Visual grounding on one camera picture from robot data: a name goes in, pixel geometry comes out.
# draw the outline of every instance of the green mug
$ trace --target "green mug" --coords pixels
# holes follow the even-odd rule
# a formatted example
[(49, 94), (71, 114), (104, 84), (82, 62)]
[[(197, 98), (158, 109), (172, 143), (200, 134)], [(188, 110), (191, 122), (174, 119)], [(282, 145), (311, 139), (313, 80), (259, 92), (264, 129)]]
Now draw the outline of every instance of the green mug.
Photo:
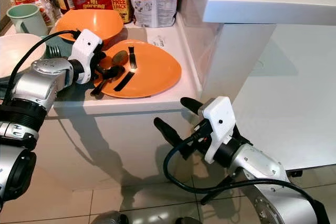
[(7, 10), (7, 16), (15, 25), (18, 34), (48, 35), (48, 28), (36, 5), (21, 4), (13, 6)]

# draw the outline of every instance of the fork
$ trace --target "fork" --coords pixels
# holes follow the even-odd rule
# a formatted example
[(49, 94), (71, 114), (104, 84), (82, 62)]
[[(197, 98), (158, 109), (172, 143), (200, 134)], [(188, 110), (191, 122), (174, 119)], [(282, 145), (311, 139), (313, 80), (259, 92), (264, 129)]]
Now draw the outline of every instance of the fork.
[(47, 53), (50, 58), (60, 58), (62, 57), (59, 47), (47, 46)]

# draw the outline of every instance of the floor tile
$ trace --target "floor tile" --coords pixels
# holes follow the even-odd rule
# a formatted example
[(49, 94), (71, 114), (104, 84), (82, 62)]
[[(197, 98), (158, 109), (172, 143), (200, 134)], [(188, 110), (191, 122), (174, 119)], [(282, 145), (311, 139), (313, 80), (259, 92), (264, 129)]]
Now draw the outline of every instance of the floor tile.
[(260, 224), (252, 203), (247, 197), (212, 200), (200, 207), (203, 224)]
[(89, 215), (91, 198), (92, 191), (72, 192), (36, 167), (28, 191), (5, 203), (0, 223)]
[(324, 204), (330, 223), (336, 223), (336, 185), (308, 188), (306, 191)]
[(90, 216), (62, 218), (53, 220), (37, 220), (29, 222), (19, 222), (19, 224), (87, 224), (89, 223)]
[(91, 214), (195, 201), (195, 195), (172, 183), (115, 187), (93, 191)]
[[(204, 161), (203, 156), (194, 155), (194, 186), (198, 188), (213, 187), (220, 183), (226, 176), (226, 169), (222, 168), (216, 162), (211, 165)], [(224, 199), (242, 195), (239, 189), (224, 191), (215, 199)], [(197, 200), (201, 200), (204, 195), (196, 195)]]
[[(173, 224), (177, 218), (187, 216), (198, 219), (196, 203), (123, 211), (122, 213), (127, 215), (130, 224)], [(91, 224), (97, 216), (90, 216)]]
[(336, 165), (307, 169), (303, 171), (302, 177), (290, 180), (302, 188), (336, 184)]

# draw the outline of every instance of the orange plate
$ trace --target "orange plate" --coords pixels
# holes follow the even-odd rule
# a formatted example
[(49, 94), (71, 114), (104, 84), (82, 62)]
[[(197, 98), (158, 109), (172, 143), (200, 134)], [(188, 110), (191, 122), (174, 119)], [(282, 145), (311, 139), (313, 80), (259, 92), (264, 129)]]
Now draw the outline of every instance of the orange plate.
[[(123, 40), (107, 50), (105, 52), (107, 56), (100, 62), (100, 66), (110, 68), (112, 57), (122, 50), (130, 53), (128, 47), (134, 47), (137, 66), (137, 69), (133, 70), (135, 74), (121, 91), (114, 91), (131, 70), (128, 61), (124, 65), (125, 73), (118, 80), (106, 83), (102, 90), (104, 94), (118, 98), (149, 97), (171, 88), (181, 78), (181, 66), (170, 54), (159, 47), (133, 39)], [(101, 80), (99, 75), (95, 80), (95, 86)]]
[[(89, 29), (103, 41), (117, 35), (123, 27), (123, 21), (115, 10), (70, 10), (59, 19), (56, 31)], [(66, 40), (75, 41), (71, 34), (59, 35)]]

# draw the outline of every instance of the white plate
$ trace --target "white plate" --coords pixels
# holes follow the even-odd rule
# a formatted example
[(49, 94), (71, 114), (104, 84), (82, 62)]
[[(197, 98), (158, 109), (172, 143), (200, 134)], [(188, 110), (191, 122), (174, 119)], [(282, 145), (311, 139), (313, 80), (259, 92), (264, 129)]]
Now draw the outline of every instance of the white plate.
[[(0, 37), (0, 80), (7, 80), (16, 64), (26, 52), (41, 40), (33, 34), (12, 34)], [(40, 59), (46, 51), (46, 44), (40, 45), (23, 63), (18, 73), (30, 68), (34, 60)]]

